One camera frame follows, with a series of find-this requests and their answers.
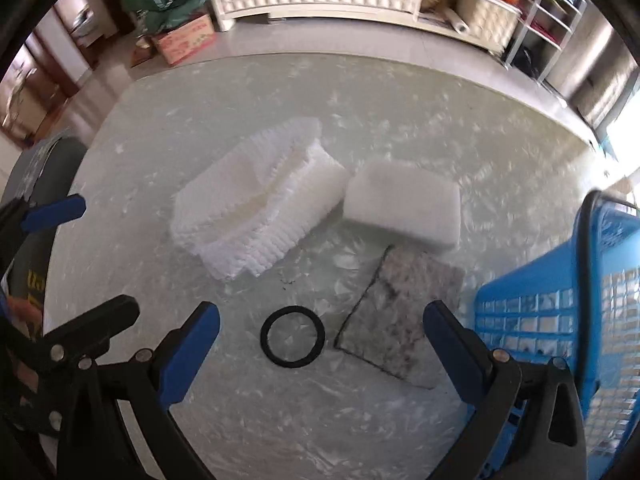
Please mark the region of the blue plastic laundry basket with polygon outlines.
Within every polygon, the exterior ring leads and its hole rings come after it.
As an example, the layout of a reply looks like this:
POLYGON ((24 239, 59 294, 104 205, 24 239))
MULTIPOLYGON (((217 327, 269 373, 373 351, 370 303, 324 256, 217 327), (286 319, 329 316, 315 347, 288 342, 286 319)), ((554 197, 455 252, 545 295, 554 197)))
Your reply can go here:
POLYGON ((478 290, 474 330, 520 361, 567 362, 602 478, 639 423, 638 208, 589 192, 567 242, 478 290))

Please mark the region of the white textured foam pad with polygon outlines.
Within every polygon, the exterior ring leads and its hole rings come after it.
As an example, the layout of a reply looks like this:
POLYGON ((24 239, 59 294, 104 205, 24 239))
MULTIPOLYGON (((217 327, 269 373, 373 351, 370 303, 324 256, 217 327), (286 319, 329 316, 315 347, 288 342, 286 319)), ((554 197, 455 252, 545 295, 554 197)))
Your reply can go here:
POLYGON ((269 270, 345 195, 349 172, 321 135, 319 119, 295 117, 242 141, 177 193, 174 242, 216 280, 269 270))

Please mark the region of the grey felt square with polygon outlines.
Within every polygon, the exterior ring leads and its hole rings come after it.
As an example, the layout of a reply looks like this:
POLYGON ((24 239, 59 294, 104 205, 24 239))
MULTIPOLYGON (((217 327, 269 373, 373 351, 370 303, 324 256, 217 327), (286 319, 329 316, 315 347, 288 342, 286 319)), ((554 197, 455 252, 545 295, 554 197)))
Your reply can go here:
POLYGON ((434 300, 456 308, 464 277, 463 269, 424 250, 387 247, 334 348, 409 385, 436 388, 444 368, 424 334, 423 311, 434 300))

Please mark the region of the white rectangular sponge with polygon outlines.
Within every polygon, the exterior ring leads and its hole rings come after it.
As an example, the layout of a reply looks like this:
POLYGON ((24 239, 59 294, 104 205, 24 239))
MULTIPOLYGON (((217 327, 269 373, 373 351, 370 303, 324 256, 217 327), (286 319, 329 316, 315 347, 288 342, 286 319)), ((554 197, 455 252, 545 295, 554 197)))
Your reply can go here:
POLYGON ((343 216, 446 252, 460 242, 460 186, 404 160, 370 159, 347 185, 343 216))

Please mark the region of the cardboard box with red print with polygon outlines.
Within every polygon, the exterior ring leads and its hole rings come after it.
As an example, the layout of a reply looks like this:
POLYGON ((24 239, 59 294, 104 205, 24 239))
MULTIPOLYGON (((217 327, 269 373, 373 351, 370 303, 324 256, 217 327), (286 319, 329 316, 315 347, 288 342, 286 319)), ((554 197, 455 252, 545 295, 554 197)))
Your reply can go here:
POLYGON ((215 40, 215 31, 208 14, 172 30, 152 37, 154 46, 169 66, 176 66, 200 52, 215 40))

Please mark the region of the silver cylindrical air conditioner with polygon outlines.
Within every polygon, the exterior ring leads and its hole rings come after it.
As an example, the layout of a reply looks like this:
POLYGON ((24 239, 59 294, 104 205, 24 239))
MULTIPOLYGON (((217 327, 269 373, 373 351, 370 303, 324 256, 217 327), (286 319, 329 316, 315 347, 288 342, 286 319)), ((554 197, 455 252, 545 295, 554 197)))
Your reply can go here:
POLYGON ((544 80, 597 130, 631 97, 639 65, 620 34, 588 2, 573 35, 544 80))

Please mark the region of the paper roll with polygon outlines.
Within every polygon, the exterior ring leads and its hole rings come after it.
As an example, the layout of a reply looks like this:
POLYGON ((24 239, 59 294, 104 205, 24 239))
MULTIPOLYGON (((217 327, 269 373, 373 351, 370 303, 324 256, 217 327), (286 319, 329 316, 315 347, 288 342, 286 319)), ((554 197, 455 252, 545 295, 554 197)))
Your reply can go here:
POLYGON ((452 29, 459 35, 467 35, 470 32, 470 26, 460 18, 460 15, 451 8, 442 10, 442 16, 450 24, 452 29))

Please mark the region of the white metal shelf rack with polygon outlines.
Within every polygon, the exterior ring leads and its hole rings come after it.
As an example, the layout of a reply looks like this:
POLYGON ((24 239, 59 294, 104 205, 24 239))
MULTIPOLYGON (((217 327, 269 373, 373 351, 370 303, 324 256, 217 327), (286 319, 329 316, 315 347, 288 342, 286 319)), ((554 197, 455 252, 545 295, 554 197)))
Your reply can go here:
POLYGON ((542 84, 572 39, 587 7, 586 0, 520 0, 518 24, 503 55, 542 84))

